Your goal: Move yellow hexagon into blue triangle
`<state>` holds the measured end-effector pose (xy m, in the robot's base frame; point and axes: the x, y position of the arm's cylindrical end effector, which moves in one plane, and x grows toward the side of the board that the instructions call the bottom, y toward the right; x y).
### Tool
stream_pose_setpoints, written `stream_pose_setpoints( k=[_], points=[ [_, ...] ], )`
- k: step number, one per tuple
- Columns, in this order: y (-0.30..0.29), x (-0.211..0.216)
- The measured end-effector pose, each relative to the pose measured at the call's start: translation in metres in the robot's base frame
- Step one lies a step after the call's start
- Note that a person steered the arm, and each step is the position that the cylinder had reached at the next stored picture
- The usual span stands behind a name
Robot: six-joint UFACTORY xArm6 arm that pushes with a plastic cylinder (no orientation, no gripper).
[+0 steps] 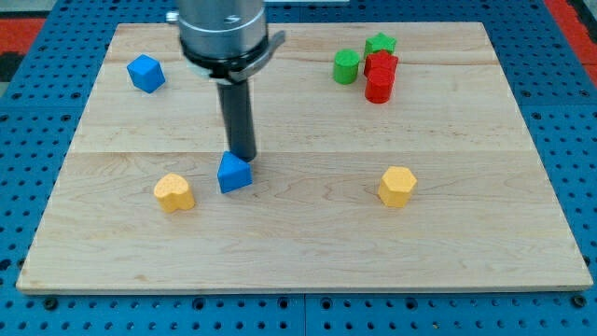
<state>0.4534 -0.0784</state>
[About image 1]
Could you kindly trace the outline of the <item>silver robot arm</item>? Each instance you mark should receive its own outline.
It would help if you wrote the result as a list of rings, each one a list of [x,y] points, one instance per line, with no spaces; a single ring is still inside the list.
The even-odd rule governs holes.
[[[262,0],[176,0],[166,21],[179,29],[187,60],[199,75],[235,85],[258,73],[285,42],[269,34]]]

